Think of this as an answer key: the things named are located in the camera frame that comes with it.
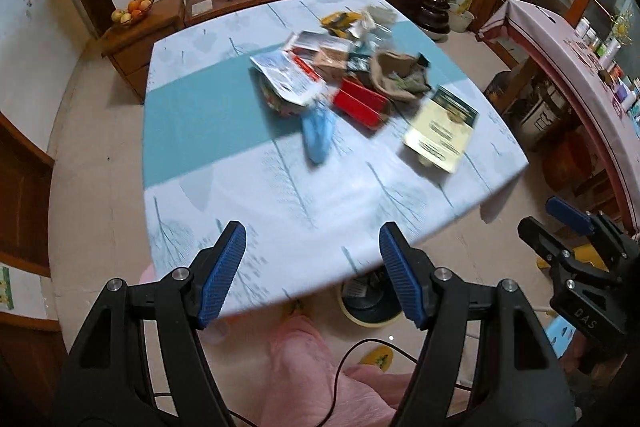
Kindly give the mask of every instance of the apple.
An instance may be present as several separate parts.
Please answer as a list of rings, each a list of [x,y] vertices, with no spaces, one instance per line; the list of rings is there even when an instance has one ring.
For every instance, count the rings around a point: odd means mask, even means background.
[[[111,14],[111,20],[113,22],[120,22],[120,19],[122,19],[123,15],[124,10],[114,10],[114,12]]]

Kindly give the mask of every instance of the wooden drawer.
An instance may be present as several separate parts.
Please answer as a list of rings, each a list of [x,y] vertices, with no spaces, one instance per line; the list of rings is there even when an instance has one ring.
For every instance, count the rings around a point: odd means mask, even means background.
[[[142,102],[145,101],[146,94],[146,78],[149,74],[149,66],[144,66],[140,68],[138,71],[134,71],[131,74],[127,75],[127,82],[136,92],[136,94],[140,97]]]
[[[162,28],[134,42],[122,51],[114,53],[113,59],[118,63],[124,74],[136,73],[140,68],[151,62],[151,52],[153,51],[154,44],[173,33],[175,33],[173,26]]]

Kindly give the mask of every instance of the tablecloth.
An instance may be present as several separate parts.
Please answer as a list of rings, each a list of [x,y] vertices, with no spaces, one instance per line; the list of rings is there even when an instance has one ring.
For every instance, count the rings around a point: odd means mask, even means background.
[[[576,110],[606,165],[629,231],[640,224],[640,142],[634,122],[598,76],[593,54],[561,16],[508,0],[480,29],[483,40],[507,33],[532,56]]]
[[[279,118],[256,86],[250,55],[319,18],[384,0],[283,0],[192,26],[156,43],[143,129],[146,223],[159,277],[187,266],[230,220],[247,248],[222,315],[311,293],[382,264],[378,232],[396,221],[412,243],[485,203],[500,211],[527,166],[478,88],[401,14],[398,50],[431,61],[429,80],[479,113],[455,174],[425,168],[402,136],[414,112],[398,105],[376,133],[337,119],[321,166],[303,150],[300,119]]]

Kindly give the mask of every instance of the vase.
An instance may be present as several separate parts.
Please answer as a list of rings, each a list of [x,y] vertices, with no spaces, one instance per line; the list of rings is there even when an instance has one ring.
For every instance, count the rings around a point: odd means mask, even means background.
[[[416,22],[433,40],[440,40],[451,31],[449,27],[449,3],[445,0],[422,1]]]

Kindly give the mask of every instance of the light blue tablecloth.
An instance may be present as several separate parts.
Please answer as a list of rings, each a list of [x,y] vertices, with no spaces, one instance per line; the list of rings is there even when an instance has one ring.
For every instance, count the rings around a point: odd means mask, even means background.
[[[527,159],[478,88],[401,14],[396,48],[431,61],[432,86],[474,107],[478,124],[455,174],[425,168],[402,144],[411,114],[375,134],[338,118],[322,166],[303,150],[300,119],[262,99],[249,56],[319,18],[384,0],[284,0],[192,26],[156,43],[145,102],[146,223],[158,277],[215,243],[230,220],[247,250],[223,315],[311,293],[382,263],[378,231],[396,221],[412,243],[485,204],[506,201]]]

